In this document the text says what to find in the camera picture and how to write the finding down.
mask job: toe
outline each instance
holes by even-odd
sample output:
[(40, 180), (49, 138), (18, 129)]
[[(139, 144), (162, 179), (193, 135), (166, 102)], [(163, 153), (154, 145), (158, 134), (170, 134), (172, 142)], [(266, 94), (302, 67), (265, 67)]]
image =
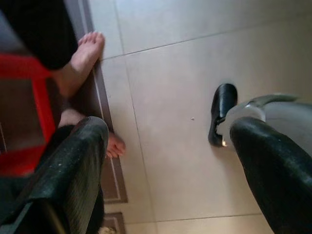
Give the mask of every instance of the toe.
[(106, 155), (107, 155), (109, 158), (112, 158), (112, 157), (113, 157), (112, 153), (111, 153), (109, 150), (106, 152)]
[(111, 150), (111, 154), (112, 154), (113, 157), (118, 157), (118, 154), (117, 154), (117, 152), (114, 149)]
[(97, 33), (96, 42), (98, 42), (98, 43), (104, 43), (105, 42), (105, 37), (102, 33)]
[(91, 33), (88, 33), (88, 34), (87, 34), (87, 42), (91, 42), (92, 39), (93, 39), (93, 33), (92, 33), (92, 32), (91, 32)]
[(126, 152), (126, 145), (123, 141), (116, 143), (116, 148), (119, 149), (122, 154)]
[(124, 154), (124, 152), (117, 148), (117, 146), (114, 146), (114, 151), (118, 154), (118, 156), (122, 156)]
[(88, 34), (84, 35), (82, 38), (81, 38), (81, 43), (80, 44), (84, 44), (87, 42), (87, 37), (88, 37)]
[(93, 32), (93, 37), (92, 37), (93, 43), (97, 42), (97, 37), (98, 37), (98, 32)]

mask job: human foot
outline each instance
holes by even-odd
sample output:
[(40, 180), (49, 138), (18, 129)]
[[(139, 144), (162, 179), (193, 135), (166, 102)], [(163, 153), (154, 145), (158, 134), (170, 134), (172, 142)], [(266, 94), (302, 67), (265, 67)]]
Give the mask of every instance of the human foot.
[(122, 156), (126, 152), (125, 143), (114, 133), (109, 132), (106, 155), (109, 158)]
[(52, 71), (59, 92), (66, 98), (74, 95), (86, 81), (92, 67), (101, 56), (105, 38), (102, 33), (84, 35), (78, 42), (78, 49), (70, 62), (62, 69)]
[[(85, 116), (74, 109), (66, 109), (62, 112), (58, 127), (76, 125)], [(125, 143), (114, 133), (109, 132), (106, 155), (110, 158), (122, 156), (126, 151)]]

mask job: black slipper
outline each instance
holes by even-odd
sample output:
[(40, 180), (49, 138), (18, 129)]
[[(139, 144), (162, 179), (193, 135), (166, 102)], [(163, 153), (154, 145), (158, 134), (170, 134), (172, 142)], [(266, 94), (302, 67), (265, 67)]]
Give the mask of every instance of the black slipper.
[(232, 84), (221, 84), (215, 94), (211, 107), (211, 125), (208, 134), (210, 144), (222, 147), (222, 136), (216, 133), (216, 127), (225, 120), (227, 112), (237, 105), (237, 90)]

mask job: red chair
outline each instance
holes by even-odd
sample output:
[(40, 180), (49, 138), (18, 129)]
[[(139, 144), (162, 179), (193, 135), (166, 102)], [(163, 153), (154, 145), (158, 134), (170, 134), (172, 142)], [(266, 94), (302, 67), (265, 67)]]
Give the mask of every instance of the red chair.
[[(50, 75), (50, 72), (33, 57), (0, 55), (0, 79), (29, 78), (32, 80), (37, 114), (46, 142), (50, 140), (50, 137), (55, 131), (55, 124), (45, 85), (45, 79), (50, 77)], [(1, 154), (0, 176), (24, 176), (32, 173), (40, 160), (44, 147), (45, 145), (41, 145)]]

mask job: floor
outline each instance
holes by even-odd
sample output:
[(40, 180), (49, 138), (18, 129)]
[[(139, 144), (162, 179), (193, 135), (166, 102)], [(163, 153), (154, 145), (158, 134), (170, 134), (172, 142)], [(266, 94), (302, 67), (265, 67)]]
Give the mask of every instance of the floor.
[(207, 141), (214, 92), (312, 101), (310, 0), (89, 0), (129, 202), (128, 234), (271, 234), (235, 153)]

